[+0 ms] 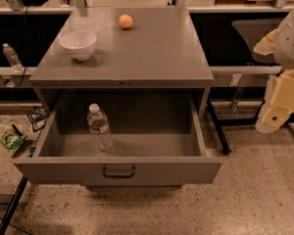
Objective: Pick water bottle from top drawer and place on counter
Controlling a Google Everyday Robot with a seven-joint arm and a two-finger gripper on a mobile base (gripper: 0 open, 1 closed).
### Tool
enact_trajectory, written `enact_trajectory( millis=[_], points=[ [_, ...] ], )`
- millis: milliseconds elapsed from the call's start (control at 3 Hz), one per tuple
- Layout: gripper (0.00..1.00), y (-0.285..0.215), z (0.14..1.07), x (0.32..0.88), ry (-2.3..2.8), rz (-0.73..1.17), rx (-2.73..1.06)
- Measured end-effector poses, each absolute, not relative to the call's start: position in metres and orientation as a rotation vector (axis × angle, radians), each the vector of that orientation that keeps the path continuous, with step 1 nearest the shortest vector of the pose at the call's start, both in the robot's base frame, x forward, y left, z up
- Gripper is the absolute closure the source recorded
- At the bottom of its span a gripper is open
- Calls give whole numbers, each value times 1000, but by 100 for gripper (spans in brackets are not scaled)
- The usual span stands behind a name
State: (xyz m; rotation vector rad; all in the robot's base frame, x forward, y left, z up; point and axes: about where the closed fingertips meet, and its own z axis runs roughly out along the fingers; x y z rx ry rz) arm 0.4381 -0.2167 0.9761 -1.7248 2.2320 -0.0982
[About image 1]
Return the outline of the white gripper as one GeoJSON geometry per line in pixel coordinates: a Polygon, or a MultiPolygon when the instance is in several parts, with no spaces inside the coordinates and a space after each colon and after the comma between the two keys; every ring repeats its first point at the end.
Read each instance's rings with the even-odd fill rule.
{"type": "MultiPolygon", "coordinates": [[[[276,33],[274,29],[264,36],[254,52],[263,56],[272,54],[276,33]]],[[[294,113],[294,70],[284,72],[276,79],[270,105],[262,106],[258,114],[256,129],[261,133],[277,131],[289,119],[289,113],[294,113]]]]}

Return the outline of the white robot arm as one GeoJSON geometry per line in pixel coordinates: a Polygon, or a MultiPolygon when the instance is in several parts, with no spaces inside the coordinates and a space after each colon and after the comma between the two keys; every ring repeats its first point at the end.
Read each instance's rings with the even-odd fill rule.
{"type": "Polygon", "coordinates": [[[294,113],[294,8],[277,29],[256,44],[254,52],[263,56],[273,54],[274,61],[282,65],[279,75],[269,77],[265,102],[256,122],[259,132],[272,133],[294,113]]]}

